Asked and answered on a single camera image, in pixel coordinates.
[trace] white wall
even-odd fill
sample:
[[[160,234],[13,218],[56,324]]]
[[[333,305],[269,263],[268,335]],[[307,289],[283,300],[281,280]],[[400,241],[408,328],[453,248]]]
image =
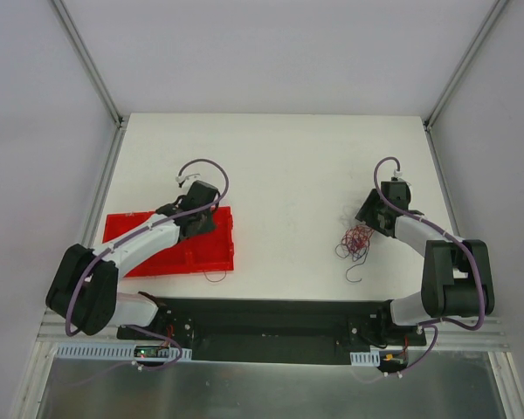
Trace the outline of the white wall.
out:
[[[494,0],[66,0],[124,114],[427,116]]]
[[[47,2],[0,2],[0,418],[113,133]]]
[[[433,129],[458,225],[487,241],[496,310],[524,384],[524,0],[515,0]]]

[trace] red plastic container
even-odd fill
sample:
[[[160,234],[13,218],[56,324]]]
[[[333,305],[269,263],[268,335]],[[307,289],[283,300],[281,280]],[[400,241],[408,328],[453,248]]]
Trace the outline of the red plastic container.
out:
[[[105,222],[103,243],[132,230],[146,221],[152,212],[109,214]],[[213,216],[216,229],[160,251],[136,266],[127,277],[153,277],[173,273],[232,271],[235,249],[231,231],[230,207],[219,207]]]

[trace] red wire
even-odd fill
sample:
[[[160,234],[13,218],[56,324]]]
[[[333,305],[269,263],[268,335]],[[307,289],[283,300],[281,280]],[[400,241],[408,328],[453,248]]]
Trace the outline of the red wire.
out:
[[[402,355],[407,360],[408,359],[408,346],[410,345],[410,340],[408,339],[408,336],[405,335],[403,337],[403,351]]]
[[[347,253],[346,256],[352,255],[354,259],[363,257],[369,250],[370,238],[374,232],[364,224],[356,225],[353,229],[346,231],[340,242],[340,246]]]
[[[173,325],[169,325],[169,327],[167,327],[167,337],[171,338],[174,332],[175,332],[175,328],[173,327]],[[163,342],[159,348],[165,348],[168,346],[169,346],[169,341],[167,340]]]

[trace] purple cable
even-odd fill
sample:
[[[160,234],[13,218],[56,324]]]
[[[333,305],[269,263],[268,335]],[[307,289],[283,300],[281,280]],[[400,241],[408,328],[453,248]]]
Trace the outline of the purple cable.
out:
[[[425,329],[425,328],[431,328],[431,329],[434,329],[434,331],[435,331],[435,334],[433,335],[433,339],[431,341],[431,344],[425,350],[423,355],[421,355],[419,358],[417,358],[417,360],[415,362],[413,362],[411,365],[409,365],[400,374],[404,375],[408,371],[411,371],[419,363],[421,363],[423,361],[423,359],[425,358],[425,356],[427,356],[433,350],[433,347],[437,344],[437,338],[438,338],[438,329],[437,329],[437,327],[434,326],[434,325],[425,325],[425,326],[423,326],[423,329]],[[375,377],[372,380],[368,380],[368,381],[361,380],[359,377],[357,377],[355,375],[354,375],[354,377],[355,377],[356,380],[358,380],[362,384],[373,384],[373,383],[375,383],[377,381],[380,381],[382,378],[398,377],[398,374],[397,373],[389,373],[389,374],[386,374],[386,375],[379,375],[378,377]]]
[[[143,328],[141,328],[139,326],[128,325],[127,327],[129,327],[131,329],[134,329],[136,332],[148,334],[149,336],[152,336],[154,338],[158,338],[160,340],[164,340],[164,341],[170,343],[171,345],[173,345],[174,347],[176,347],[178,349],[179,353],[178,353],[177,357],[175,357],[174,360],[171,360],[169,362],[164,362],[162,365],[157,366],[157,367],[148,367],[147,365],[141,365],[142,369],[144,369],[146,371],[160,371],[162,369],[165,369],[165,368],[175,364],[176,362],[178,362],[183,357],[183,349],[181,348],[181,346],[176,341],[172,340],[169,336],[162,336],[160,334],[153,333],[153,332],[150,332],[149,330],[143,329]],[[105,369],[99,371],[99,373],[94,374],[91,377],[87,377],[87,378],[85,378],[83,380],[80,380],[80,381],[65,382],[65,381],[62,381],[62,380],[59,379],[58,374],[57,374],[57,372],[55,370],[55,366],[54,366],[54,364],[52,364],[50,375],[51,375],[52,381],[59,382],[60,384],[62,384],[63,386],[66,386],[68,388],[74,388],[74,387],[83,386],[84,384],[87,384],[88,382],[96,380],[96,379],[102,377],[103,375],[106,375],[106,374],[110,373],[111,371],[114,371],[115,369],[117,369],[119,367],[122,367],[124,365],[134,365],[134,362],[133,361],[117,362],[116,364],[113,364],[110,367],[105,368]],[[47,419],[50,419],[52,417],[52,411],[54,410],[54,394],[52,392],[53,391],[52,381],[51,381],[51,384],[49,385],[49,387],[50,387],[50,393],[49,393],[50,394],[50,396],[49,396],[50,401],[49,401],[49,412],[47,414]]]
[[[163,224],[163,223],[168,223],[169,221],[172,221],[172,220],[174,220],[176,218],[179,218],[181,216],[189,216],[191,214],[196,214],[197,212],[202,212],[202,211],[205,211],[205,210],[209,210],[211,207],[213,207],[214,205],[218,204],[222,199],[224,199],[225,195],[227,195],[227,191],[229,190],[229,176],[225,172],[224,168],[222,168],[219,164],[215,163],[214,161],[212,161],[210,159],[195,159],[195,160],[189,161],[188,163],[186,163],[184,166],[181,167],[181,169],[178,172],[179,176],[183,174],[183,171],[188,166],[190,166],[190,165],[192,165],[194,163],[198,163],[198,162],[209,163],[212,166],[215,166],[217,169],[219,169],[219,171],[221,172],[221,174],[223,175],[223,177],[225,179],[224,191],[221,193],[221,195],[216,200],[214,200],[213,203],[207,203],[206,205],[203,205],[202,207],[199,207],[199,208],[196,208],[196,209],[191,209],[191,210],[188,210],[188,211],[183,211],[183,212],[180,212],[180,213],[178,213],[178,214],[176,214],[174,216],[168,216],[167,218],[164,218],[162,220],[156,221],[155,223],[152,223],[152,227],[156,227],[157,225],[160,225],[160,224]],[[146,230],[149,230],[148,226],[144,226],[141,229],[136,230],[132,234],[129,234],[128,236],[122,238],[121,240],[119,240],[118,242],[113,244],[113,250],[116,249],[117,247],[123,245],[128,240],[131,240],[134,237],[139,236],[141,233],[143,233]],[[72,329],[71,329],[73,308],[76,306],[76,301],[78,299],[79,293],[81,292],[81,288],[82,288],[84,282],[86,281],[87,276],[89,275],[91,270],[94,268],[94,266],[96,264],[98,264],[99,261],[102,258],[104,258],[106,255],[108,255],[110,252],[111,252],[110,249],[105,249],[103,252],[101,252],[99,255],[97,255],[95,257],[95,259],[91,261],[91,263],[87,266],[87,268],[83,271],[83,273],[79,277],[78,283],[76,284],[76,286],[75,286],[75,288],[73,290],[72,297],[70,298],[70,303],[68,304],[68,310],[66,311],[66,322],[65,322],[66,335],[72,337],[72,336],[75,336],[76,334],[78,334],[79,331],[81,330],[81,329],[77,328],[76,330],[72,331]]]
[[[465,256],[467,257],[468,261],[470,262],[470,266],[472,267],[473,281],[475,282],[475,287],[476,287],[476,290],[478,292],[479,316],[478,316],[478,321],[476,322],[475,325],[468,326],[467,324],[462,323],[461,321],[458,321],[458,320],[455,320],[455,319],[451,319],[451,318],[448,318],[448,317],[443,317],[441,319],[426,320],[426,321],[420,323],[420,325],[421,326],[429,326],[429,325],[437,324],[437,323],[439,323],[441,321],[448,321],[448,322],[453,323],[453,324],[455,324],[457,326],[460,326],[460,327],[462,327],[462,328],[464,328],[466,330],[471,330],[471,331],[479,330],[483,326],[483,322],[485,320],[485,316],[486,316],[486,302],[485,302],[485,298],[483,296],[483,287],[481,286],[481,278],[479,276],[478,265],[475,262],[475,258],[473,257],[473,254],[468,250],[467,247],[465,247],[462,243],[460,243],[455,236],[453,236],[452,234],[449,234],[448,232],[443,230],[441,227],[439,227],[435,223],[433,223],[433,222],[431,222],[431,221],[429,221],[429,220],[427,220],[425,218],[422,218],[420,216],[416,216],[415,214],[411,214],[408,211],[404,211],[403,209],[398,208],[396,205],[394,205],[388,199],[386,199],[386,196],[384,196],[384,194],[381,191],[380,186],[378,184],[378,169],[383,165],[383,163],[385,163],[386,161],[390,161],[390,160],[396,162],[398,171],[400,171],[400,169],[401,169],[400,161],[396,157],[385,157],[382,160],[380,160],[376,164],[375,173],[374,173],[374,181],[375,181],[376,192],[378,192],[378,195],[381,197],[383,202],[386,205],[388,205],[390,208],[392,208],[394,211],[402,214],[403,216],[408,216],[409,218],[413,218],[414,220],[417,220],[420,223],[428,225],[429,227],[431,227],[432,229],[434,229],[438,233],[442,234],[444,237],[448,238],[451,242],[455,243],[464,252]]]

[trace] purple wire loop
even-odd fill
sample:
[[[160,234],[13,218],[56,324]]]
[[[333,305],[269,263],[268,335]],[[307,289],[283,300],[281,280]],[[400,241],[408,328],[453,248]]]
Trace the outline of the purple wire loop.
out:
[[[431,353],[431,351],[433,350],[434,346],[437,344],[437,338],[438,338],[438,329],[436,326],[434,325],[427,325],[427,326],[423,326],[423,329],[425,328],[430,328],[430,329],[433,329],[435,331],[435,334],[433,335],[433,339],[431,341],[431,344],[429,345],[429,347],[427,347],[427,349],[425,350],[425,352],[419,357],[417,358],[416,361],[414,361],[411,365],[409,365],[408,367],[406,367],[406,369],[404,371],[401,371],[400,374],[403,376],[404,374],[406,374],[408,371],[411,371],[413,368],[415,368],[417,365],[419,365],[423,359]],[[398,374],[397,373],[389,373],[389,374],[386,374],[386,375],[379,375],[378,377],[375,377],[371,380],[362,380],[361,378],[357,377],[355,374],[353,374],[354,378],[356,380],[358,380],[361,384],[374,384],[378,381],[380,381],[381,379],[383,378],[396,378],[398,377]]]
[[[468,250],[467,247],[465,247],[462,243],[460,243],[455,236],[453,236],[452,234],[448,233],[443,228],[439,227],[435,223],[433,223],[433,222],[431,222],[431,221],[429,221],[429,220],[427,220],[425,218],[422,218],[420,216],[416,216],[414,214],[411,214],[408,211],[404,211],[403,209],[398,208],[396,205],[394,205],[388,199],[386,199],[386,196],[384,196],[384,194],[381,191],[380,186],[378,184],[378,169],[386,161],[395,161],[396,165],[397,165],[397,170],[399,171],[401,169],[400,161],[396,157],[385,157],[385,158],[383,158],[382,160],[380,160],[376,164],[375,173],[374,173],[373,177],[374,177],[374,181],[375,181],[376,192],[378,192],[378,195],[381,197],[383,202],[386,205],[388,205],[390,208],[392,208],[394,211],[398,212],[399,214],[402,214],[403,216],[408,216],[409,218],[413,218],[414,220],[417,220],[420,223],[428,225],[429,227],[434,229],[436,232],[442,234],[448,240],[450,240],[451,242],[456,244],[458,246],[458,248],[461,249],[464,252],[465,256],[467,257],[468,261],[470,262],[470,266],[472,268],[473,281],[475,282],[475,287],[476,287],[476,290],[478,292],[479,316],[478,316],[478,321],[476,322],[475,325],[469,326],[469,325],[467,325],[465,323],[462,323],[461,321],[458,321],[458,320],[455,320],[455,319],[451,319],[451,318],[448,318],[448,317],[444,317],[444,318],[441,318],[441,319],[427,320],[427,321],[424,321],[424,322],[420,323],[420,325],[421,326],[430,326],[430,325],[437,324],[437,323],[439,323],[441,321],[448,321],[450,323],[453,323],[453,324],[455,324],[457,326],[460,326],[460,327],[464,328],[465,330],[471,330],[471,331],[479,330],[483,326],[483,322],[484,322],[485,316],[486,316],[486,301],[485,301],[485,298],[483,296],[483,287],[481,286],[481,277],[479,276],[478,264],[476,263],[475,258],[473,257],[473,254]]]
[[[160,340],[164,340],[165,342],[168,342],[170,343],[171,345],[173,345],[174,347],[176,347],[178,349],[178,355],[177,357],[175,357],[174,360],[171,360],[171,361],[167,361],[167,362],[164,362],[162,365],[160,366],[157,366],[157,367],[149,367],[147,365],[143,365],[141,364],[141,369],[145,370],[145,371],[161,371],[167,367],[170,367],[171,365],[175,364],[176,362],[178,362],[179,360],[181,360],[181,358],[183,357],[183,349],[181,348],[181,346],[174,340],[172,340],[169,336],[162,336],[160,334],[157,334],[157,333],[153,333],[153,332],[150,332],[149,330],[146,330],[146,329],[143,329],[139,326],[135,326],[135,325],[127,325],[127,327],[135,330],[136,332],[140,332],[140,333],[144,333],[144,334],[147,334],[149,336],[152,336],[154,338],[158,338]],[[80,387],[80,386],[83,386],[93,380],[97,380],[98,378],[100,377],[103,377],[107,374],[109,374],[111,371],[114,371],[115,369],[118,369],[119,367],[123,367],[125,365],[134,365],[134,361],[120,361],[120,362],[117,362],[113,365],[111,365],[110,367],[107,367],[101,371],[99,371],[99,373],[97,374],[93,374],[91,377],[87,377],[87,378],[84,378],[83,380],[80,380],[80,381],[73,381],[73,382],[66,382],[66,381],[63,381],[63,380],[60,380],[59,379],[59,376],[58,376],[58,373],[56,372],[56,369],[55,369],[55,364],[53,363],[52,366],[51,366],[51,384],[49,385],[50,387],[50,393],[49,393],[49,411],[47,413],[47,419],[50,419],[52,417],[52,411],[54,410],[54,394],[53,394],[53,390],[54,390],[54,387],[52,385],[52,381],[55,381],[55,382],[58,382],[59,384],[63,385],[63,386],[66,386],[68,388],[76,388],[76,387]]]
[[[181,169],[178,172],[179,176],[183,174],[183,171],[188,166],[190,166],[190,165],[192,165],[194,163],[199,163],[199,162],[209,163],[212,166],[215,166],[217,169],[219,169],[219,171],[221,172],[221,174],[223,175],[223,177],[225,179],[224,191],[221,193],[220,196],[218,196],[213,201],[213,203],[207,203],[206,205],[203,205],[202,207],[198,207],[196,209],[191,209],[191,210],[188,210],[188,211],[183,211],[183,212],[180,212],[180,213],[178,213],[178,214],[176,214],[174,216],[168,216],[167,218],[164,218],[162,220],[156,221],[155,223],[152,223],[152,227],[156,227],[157,225],[160,225],[160,224],[163,224],[163,223],[168,223],[169,221],[175,220],[176,218],[179,218],[181,216],[189,216],[189,215],[192,215],[192,214],[196,214],[197,212],[202,212],[202,211],[205,211],[205,210],[209,210],[214,205],[217,205],[222,199],[224,199],[225,195],[227,195],[227,191],[229,190],[229,176],[225,172],[224,168],[222,168],[219,164],[215,163],[213,160],[204,159],[204,158],[191,160],[188,163],[186,163],[184,166],[181,167]],[[149,230],[148,226],[143,227],[141,229],[138,229],[134,233],[132,233],[132,234],[122,238],[118,242],[115,242],[113,244],[113,249],[116,249],[117,247],[122,246],[128,240],[131,240],[134,237],[139,236],[141,233],[143,233],[146,230]],[[68,304],[68,310],[66,311],[66,321],[65,321],[65,332],[66,332],[66,335],[72,337],[72,336],[75,336],[76,334],[78,334],[79,331],[81,330],[79,328],[77,328],[74,331],[71,329],[73,309],[76,306],[76,301],[78,300],[79,293],[81,292],[81,288],[83,287],[83,284],[85,283],[86,278],[89,276],[89,273],[92,271],[92,269],[95,267],[95,265],[98,264],[99,261],[102,258],[104,258],[106,255],[108,255],[110,252],[111,252],[110,249],[105,249],[103,252],[101,252],[101,254],[97,255],[91,261],[91,263],[86,267],[86,269],[83,271],[83,273],[79,277],[78,283],[76,284],[76,286],[75,286],[75,288],[73,290],[72,297],[70,298],[70,303]]]

